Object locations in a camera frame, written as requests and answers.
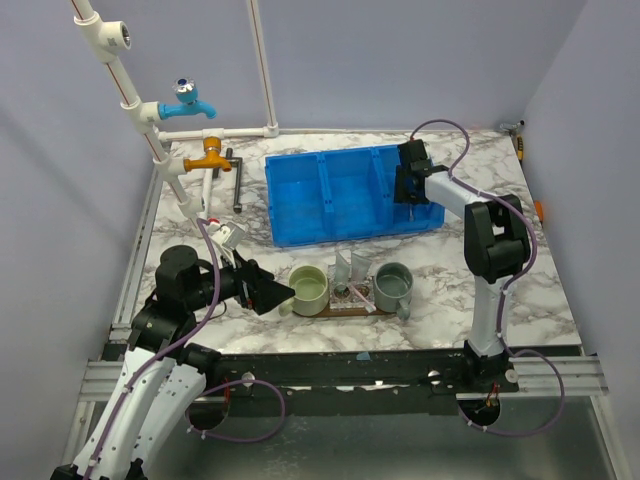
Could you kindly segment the toothpaste tube green cap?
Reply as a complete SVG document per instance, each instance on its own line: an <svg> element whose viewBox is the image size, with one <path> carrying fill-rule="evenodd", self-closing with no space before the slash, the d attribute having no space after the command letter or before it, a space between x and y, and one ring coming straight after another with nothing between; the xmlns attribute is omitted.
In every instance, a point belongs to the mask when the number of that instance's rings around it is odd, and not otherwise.
<svg viewBox="0 0 640 480"><path fill-rule="evenodd" d="M346 297L349 290L351 267L349 262L340 253L336 253L334 271L334 293L338 297Z"/></svg>

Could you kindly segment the blue plastic divided bin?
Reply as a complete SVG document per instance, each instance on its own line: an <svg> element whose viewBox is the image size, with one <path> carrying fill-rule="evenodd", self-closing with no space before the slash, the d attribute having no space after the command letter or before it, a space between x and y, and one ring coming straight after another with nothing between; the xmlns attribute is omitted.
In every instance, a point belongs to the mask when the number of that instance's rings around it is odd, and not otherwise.
<svg viewBox="0 0 640 480"><path fill-rule="evenodd" d="M268 156L265 175L273 242L278 247L341 242L435 230L437 204L393 201L395 145Z"/></svg>

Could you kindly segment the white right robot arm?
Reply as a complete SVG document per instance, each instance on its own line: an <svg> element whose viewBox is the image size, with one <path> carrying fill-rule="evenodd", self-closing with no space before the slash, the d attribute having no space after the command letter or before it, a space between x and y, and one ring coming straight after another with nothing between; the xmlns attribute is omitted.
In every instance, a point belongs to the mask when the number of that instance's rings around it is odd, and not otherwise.
<svg viewBox="0 0 640 480"><path fill-rule="evenodd" d="M509 289L531 256L521 202L515 195L497 197L464 183L446 166L434 164L421 140L408 140L397 150L394 201L436 203L463 221L464 258L474 276L475 298L459 371L467 389L483 391L507 369Z"/></svg>

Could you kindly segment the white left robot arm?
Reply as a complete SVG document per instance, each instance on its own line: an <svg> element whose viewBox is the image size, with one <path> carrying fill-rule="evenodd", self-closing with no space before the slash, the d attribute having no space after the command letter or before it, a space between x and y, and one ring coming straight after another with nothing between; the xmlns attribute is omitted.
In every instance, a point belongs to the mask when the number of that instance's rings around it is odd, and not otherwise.
<svg viewBox="0 0 640 480"><path fill-rule="evenodd" d="M114 391L86 444L55 479L144 479L184 412L200 395L224 389L222 356L189 341L195 313L236 299L258 315L293 298L255 260L205 261L178 245L165 250L156 287L132 322Z"/></svg>

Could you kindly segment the toothpaste tube red cap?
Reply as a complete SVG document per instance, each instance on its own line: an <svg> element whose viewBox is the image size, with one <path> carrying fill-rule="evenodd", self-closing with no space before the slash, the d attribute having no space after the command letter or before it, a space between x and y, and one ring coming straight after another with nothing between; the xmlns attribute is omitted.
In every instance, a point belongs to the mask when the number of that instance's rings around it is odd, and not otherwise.
<svg viewBox="0 0 640 480"><path fill-rule="evenodd" d="M369 273L372 261L355 252L351 253L351 282L354 284L363 283Z"/></svg>

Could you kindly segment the light green ceramic mug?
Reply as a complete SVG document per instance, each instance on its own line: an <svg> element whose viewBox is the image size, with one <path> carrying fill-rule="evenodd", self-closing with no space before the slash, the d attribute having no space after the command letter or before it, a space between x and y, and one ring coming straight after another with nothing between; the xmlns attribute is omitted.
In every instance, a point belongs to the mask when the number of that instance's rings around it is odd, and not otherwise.
<svg viewBox="0 0 640 480"><path fill-rule="evenodd" d="M321 313L329 303L329 282L327 275L318 267L304 265L294 269L289 276L289 287L295 295L278 307L284 317L295 313L312 317Z"/></svg>

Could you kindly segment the pink toothbrush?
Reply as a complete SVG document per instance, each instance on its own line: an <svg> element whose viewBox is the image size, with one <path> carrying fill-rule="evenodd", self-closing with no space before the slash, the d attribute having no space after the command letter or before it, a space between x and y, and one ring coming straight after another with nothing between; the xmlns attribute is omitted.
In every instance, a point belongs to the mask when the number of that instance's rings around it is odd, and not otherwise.
<svg viewBox="0 0 640 480"><path fill-rule="evenodd" d="M351 291L351 293L358 298L363 304L364 304L364 309L366 310L366 312L368 314L373 313L376 310L376 307L373 303L371 303L366 296L364 296L356 286L354 286L353 284L349 285L349 289Z"/></svg>

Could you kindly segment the grey ceramic mug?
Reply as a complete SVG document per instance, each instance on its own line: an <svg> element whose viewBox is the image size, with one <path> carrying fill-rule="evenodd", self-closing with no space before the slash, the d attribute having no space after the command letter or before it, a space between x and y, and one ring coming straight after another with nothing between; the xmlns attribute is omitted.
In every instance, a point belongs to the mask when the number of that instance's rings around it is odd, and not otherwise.
<svg viewBox="0 0 640 480"><path fill-rule="evenodd" d="M391 262L379 267L373 277L375 306L393 313L400 320L408 320L411 315L413 275L402 263Z"/></svg>

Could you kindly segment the clear plastic square holder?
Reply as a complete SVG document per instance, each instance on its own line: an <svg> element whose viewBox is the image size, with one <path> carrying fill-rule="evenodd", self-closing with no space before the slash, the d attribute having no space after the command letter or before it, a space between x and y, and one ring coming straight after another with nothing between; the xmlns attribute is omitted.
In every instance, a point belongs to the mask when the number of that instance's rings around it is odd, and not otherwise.
<svg viewBox="0 0 640 480"><path fill-rule="evenodd" d="M334 271L335 265L329 265L327 270L328 285L329 285L329 306L331 309L347 309L347 308L364 308L364 304L356 298L348 290L348 295L344 298L338 297L334 293ZM375 305L374 293L373 293L373 276L367 276L366 280L361 284L355 285L358 290L367 297L367 299Z"/></svg>

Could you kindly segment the oval wooden tray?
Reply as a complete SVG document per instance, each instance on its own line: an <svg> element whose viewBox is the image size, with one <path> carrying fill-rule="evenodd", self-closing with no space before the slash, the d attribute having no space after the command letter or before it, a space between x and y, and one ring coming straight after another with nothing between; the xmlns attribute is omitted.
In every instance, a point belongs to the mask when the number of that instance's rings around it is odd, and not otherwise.
<svg viewBox="0 0 640 480"><path fill-rule="evenodd" d="M375 309L368 312L365 308L331 309L327 305L321 312L314 315L304 315L304 318L346 318L346 317L372 317L372 316L393 316L393 313Z"/></svg>

